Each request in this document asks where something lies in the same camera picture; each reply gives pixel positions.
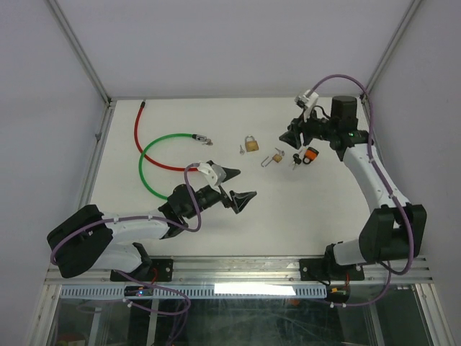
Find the orange black padlock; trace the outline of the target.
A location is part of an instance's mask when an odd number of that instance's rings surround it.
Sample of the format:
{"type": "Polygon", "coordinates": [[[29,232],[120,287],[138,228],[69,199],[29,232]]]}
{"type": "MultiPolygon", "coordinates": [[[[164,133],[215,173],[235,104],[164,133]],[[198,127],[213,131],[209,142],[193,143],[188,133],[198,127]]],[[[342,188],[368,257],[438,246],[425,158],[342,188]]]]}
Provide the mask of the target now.
{"type": "Polygon", "coordinates": [[[302,159],[302,163],[305,165],[311,164],[318,157],[319,151],[311,146],[307,147],[302,159]]]}

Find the green cable lock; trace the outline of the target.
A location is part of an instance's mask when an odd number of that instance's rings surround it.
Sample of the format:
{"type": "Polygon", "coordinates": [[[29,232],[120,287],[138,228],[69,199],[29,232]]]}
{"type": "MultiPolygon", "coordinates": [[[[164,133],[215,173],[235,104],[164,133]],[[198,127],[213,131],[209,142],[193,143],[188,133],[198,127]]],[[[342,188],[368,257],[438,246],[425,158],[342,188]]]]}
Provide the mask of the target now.
{"type": "MultiPolygon", "coordinates": [[[[202,136],[205,137],[203,139],[203,141],[196,141],[196,142],[203,145],[203,143],[206,140],[211,140],[209,137],[207,137],[205,135],[202,135],[202,136]]],[[[151,158],[153,158],[151,156],[151,154],[153,154],[154,156],[156,154],[166,154],[166,150],[168,148],[171,148],[172,144],[178,144],[178,143],[181,144],[182,143],[182,144],[187,145],[187,144],[192,144],[192,142],[195,141],[195,140],[193,140],[191,138],[172,138],[172,139],[168,139],[168,140],[165,140],[165,141],[158,142],[157,144],[153,145],[152,142],[154,140],[156,140],[156,138],[153,139],[152,141],[149,141],[148,143],[144,143],[144,144],[142,144],[141,141],[140,141],[141,146],[144,147],[145,149],[144,149],[143,153],[141,153],[141,154],[139,153],[140,157],[138,159],[138,174],[139,174],[141,183],[143,184],[144,188],[146,188],[147,191],[149,191],[150,194],[154,195],[155,197],[157,197],[157,198],[159,198],[161,200],[165,200],[166,199],[166,188],[165,187],[160,187],[160,183],[163,182],[166,179],[166,176],[168,174],[183,174],[184,172],[173,172],[173,171],[169,171],[169,170],[159,168],[159,167],[151,164],[147,160],[145,160],[144,155],[147,154],[151,158]]],[[[184,168],[186,168],[186,166],[187,166],[187,164],[183,164],[182,166],[173,165],[173,164],[166,164],[166,165],[175,166],[175,167],[184,167],[184,168]]]]}

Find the small padlock key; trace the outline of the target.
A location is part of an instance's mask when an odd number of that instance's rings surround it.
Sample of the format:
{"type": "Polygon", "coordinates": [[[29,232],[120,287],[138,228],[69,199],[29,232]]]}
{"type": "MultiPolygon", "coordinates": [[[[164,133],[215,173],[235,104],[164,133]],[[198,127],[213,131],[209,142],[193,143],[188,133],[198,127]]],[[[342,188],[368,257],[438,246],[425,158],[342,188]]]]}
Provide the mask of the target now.
{"type": "Polygon", "coordinates": [[[284,156],[285,152],[281,149],[275,148],[280,156],[284,156]]]}

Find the large brass padlock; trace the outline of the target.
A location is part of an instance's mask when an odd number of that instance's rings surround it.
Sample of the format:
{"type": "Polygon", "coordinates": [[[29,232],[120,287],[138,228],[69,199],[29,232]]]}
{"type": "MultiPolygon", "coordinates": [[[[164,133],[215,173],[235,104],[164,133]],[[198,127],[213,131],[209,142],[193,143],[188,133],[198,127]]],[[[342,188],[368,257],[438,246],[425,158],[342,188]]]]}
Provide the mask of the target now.
{"type": "Polygon", "coordinates": [[[258,142],[253,136],[246,136],[244,143],[247,152],[254,152],[259,150],[258,142]]]}

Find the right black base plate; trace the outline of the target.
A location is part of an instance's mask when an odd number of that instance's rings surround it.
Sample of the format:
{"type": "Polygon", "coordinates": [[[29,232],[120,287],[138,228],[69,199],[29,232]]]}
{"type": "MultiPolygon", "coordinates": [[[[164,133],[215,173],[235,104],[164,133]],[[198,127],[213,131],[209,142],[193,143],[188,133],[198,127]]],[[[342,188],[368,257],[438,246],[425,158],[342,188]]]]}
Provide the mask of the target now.
{"type": "Polygon", "coordinates": [[[355,265],[341,266],[324,258],[302,258],[298,261],[300,278],[302,281],[318,281],[330,283],[331,281],[363,281],[364,271],[355,265]]]}

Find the small brass padlock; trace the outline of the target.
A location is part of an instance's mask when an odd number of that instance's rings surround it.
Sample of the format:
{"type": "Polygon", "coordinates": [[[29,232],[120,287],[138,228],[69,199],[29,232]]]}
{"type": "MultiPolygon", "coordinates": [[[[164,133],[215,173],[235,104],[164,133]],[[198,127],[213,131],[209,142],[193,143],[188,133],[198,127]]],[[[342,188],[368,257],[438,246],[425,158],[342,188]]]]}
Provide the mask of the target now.
{"type": "Polygon", "coordinates": [[[263,162],[261,163],[261,167],[267,167],[269,164],[275,162],[275,163],[280,163],[281,160],[283,159],[283,156],[280,155],[280,154],[275,154],[271,157],[267,157],[265,158],[265,160],[263,160],[263,162]]]}

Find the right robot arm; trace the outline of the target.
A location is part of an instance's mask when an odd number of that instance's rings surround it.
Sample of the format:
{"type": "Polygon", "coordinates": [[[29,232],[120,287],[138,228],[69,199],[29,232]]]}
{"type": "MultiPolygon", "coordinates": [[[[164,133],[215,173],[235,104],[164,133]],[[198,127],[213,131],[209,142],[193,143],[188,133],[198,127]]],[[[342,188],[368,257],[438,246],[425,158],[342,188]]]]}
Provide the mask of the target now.
{"type": "Polygon", "coordinates": [[[326,247],[313,274],[338,279],[355,265],[378,263],[389,268],[393,260],[406,260],[401,273],[407,273],[421,251],[426,209],[411,203],[385,171],[369,132],[358,128],[356,98],[335,96],[324,117],[317,115],[317,101],[318,95],[311,91],[296,96],[302,112],[279,139],[296,149],[308,147],[314,139],[328,142],[357,181],[370,216],[356,239],[326,247]]]}

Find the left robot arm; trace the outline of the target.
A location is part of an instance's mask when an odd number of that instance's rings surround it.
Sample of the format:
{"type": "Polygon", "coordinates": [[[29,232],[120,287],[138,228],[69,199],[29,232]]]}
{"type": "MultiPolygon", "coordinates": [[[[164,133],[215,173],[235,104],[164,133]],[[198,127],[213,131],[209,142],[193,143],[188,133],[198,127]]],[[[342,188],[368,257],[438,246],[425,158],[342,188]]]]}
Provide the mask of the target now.
{"type": "Polygon", "coordinates": [[[188,180],[176,186],[166,202],[145,215],[103,213],[89,204],[77,210],[47,236],[50,262],[62,278],[74,278],[88,270],[125,272],[136,280],[148,277],[151,257],[143,240],[173,239],[202,227],[202,212],[221,204],[239,214],[256,197],[255,191],[226,192],[222,185],[241,172],[212,161],[191,164],[207,184],[194,190],[188,180]]]}

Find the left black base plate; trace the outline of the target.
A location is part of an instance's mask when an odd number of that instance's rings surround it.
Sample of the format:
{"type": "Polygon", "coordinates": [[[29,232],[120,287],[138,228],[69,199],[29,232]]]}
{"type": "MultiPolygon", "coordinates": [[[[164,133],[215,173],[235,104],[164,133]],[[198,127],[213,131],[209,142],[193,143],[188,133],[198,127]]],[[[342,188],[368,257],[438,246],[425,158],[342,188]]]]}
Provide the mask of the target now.
{"type": "Polygon", "coordinates": [[[132,271],[126,273],[136,280],[143,282],[169,283],[172,280],[174,261],[167,257],[149,257],[132,271]]]}

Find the black keys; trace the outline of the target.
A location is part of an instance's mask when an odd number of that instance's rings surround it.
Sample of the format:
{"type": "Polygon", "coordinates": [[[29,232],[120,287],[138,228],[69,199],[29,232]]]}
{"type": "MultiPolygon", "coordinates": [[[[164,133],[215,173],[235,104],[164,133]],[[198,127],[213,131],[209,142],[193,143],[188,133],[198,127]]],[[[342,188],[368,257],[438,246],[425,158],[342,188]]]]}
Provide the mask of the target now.
{"type": "Polygon", "coordinates": [[[303,160],[301,159],[300,155],[299,154],[294,154],[292,156],[292,163],[291,163],[291,167],[292,167],[292,170],[295,170],[300,164],[302,164],[303,160]]]}

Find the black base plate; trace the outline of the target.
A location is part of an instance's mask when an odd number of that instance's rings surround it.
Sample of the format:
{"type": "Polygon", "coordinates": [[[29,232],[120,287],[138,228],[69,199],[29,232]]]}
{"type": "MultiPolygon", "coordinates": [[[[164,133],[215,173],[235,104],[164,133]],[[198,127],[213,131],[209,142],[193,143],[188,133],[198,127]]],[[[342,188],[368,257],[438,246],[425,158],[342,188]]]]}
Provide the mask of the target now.
{"type": "Polygon", "coordinates": [[[331,281],[363,281],[364,271],[355,265],[341,266],[324,258],[302,258],[298,261],[300,278],[302,281],[318,281],[330,283],[331,281]]]}
{"type": "Polygon", "coordinates": [[[149,257],[132,271],[126,273],[136,280],[143,282],[169,283],[172,280],[174,261],[167,257],[149,257]]]}

